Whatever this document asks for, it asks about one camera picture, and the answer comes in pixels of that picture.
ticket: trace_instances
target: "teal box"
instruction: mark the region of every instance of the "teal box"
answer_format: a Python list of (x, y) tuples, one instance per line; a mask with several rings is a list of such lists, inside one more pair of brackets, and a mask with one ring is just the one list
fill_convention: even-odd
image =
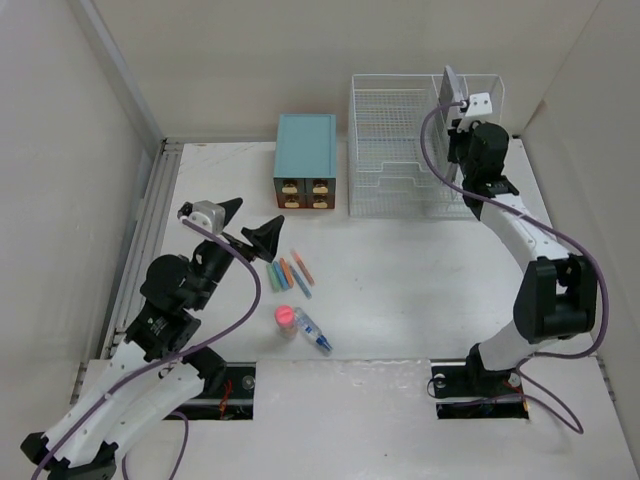
[(336, 190), (335, 115), (280, 115), (273, 181), (278, 204), (283, 208), (287, 198), (290, 200), (288, 204), (297, 202), (300, 208), (314, 208), (313, 205), (322, 203), (327, 206), (321, 208), (333, 208)]

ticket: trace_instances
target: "pink bottle cap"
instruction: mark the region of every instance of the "pink bottle cap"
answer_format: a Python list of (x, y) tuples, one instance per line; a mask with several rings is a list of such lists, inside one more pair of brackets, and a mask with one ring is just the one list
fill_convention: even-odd
[(291, 328), (295, 324), (295, 314), (293, 308), (288, 305), (281, 305), (276, 308), (276, 323), (283, 328)]

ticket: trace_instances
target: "wire mesh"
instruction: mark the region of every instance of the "wire mesh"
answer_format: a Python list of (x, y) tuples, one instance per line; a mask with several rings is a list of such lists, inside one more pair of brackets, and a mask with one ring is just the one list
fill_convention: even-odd
[[(496, 75), (460, 76), (464, 95), (489, 92), (499, 121), (504, 89)], [(354, 75), (349, 111), (349, 213), (356, 217), (472, 218), (462, 197), (422, 159), (420, 127), (438, 104), (442, 75)], [(427, 150), (448, 168), (444, 119), (426, 135)]]

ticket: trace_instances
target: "orange marker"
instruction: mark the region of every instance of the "orange marker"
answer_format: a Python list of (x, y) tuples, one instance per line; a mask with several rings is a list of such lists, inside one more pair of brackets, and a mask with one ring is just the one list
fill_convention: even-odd
[(316, 282), (313, 281), (313, 277), (309, 273), (309, 270), (307, 270), (307, 267), (305, 266), (304, 262), (300, 258), (300, 255), (298, 255), (298, 252), (296, 252), (295, 250), (291, 250), (291, 255), (293, 255), (293, 259), (296, 261), (296, 263), (300, 267), (300, 270), (302, 270), (302, 274), (304, 275), (304, 278), (307, 279), (307, 282), (309, 282), (309, 285), (311, 286), (315, 285)]
[(291, 270), (289, 270), (289, 265), (287, 265), (287, 262), (285, 262), (284, 258), (280, 259), (280, 267), (282, 267), (282, 271), (284, 272), (284, 276), (287, 279), (289, 288), (293, 288), (293, 277), (291, 276)]

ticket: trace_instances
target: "white wall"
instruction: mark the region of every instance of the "white wall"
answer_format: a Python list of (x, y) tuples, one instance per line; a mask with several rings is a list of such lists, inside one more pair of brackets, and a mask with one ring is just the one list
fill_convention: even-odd
[(167, 135), (274, 134), (354, 73), (498, 73), (526, 125), (598, 0), (96, 0)]
[(0, 476), (67, 408), (104, 318), (142, 144), (64, 0), (0, 1)]
[(639, 23), (637, 0), (602, 0), (523, 140), (555, 224), (606, 269), (611, 326), (600, 353), (640, 466)]

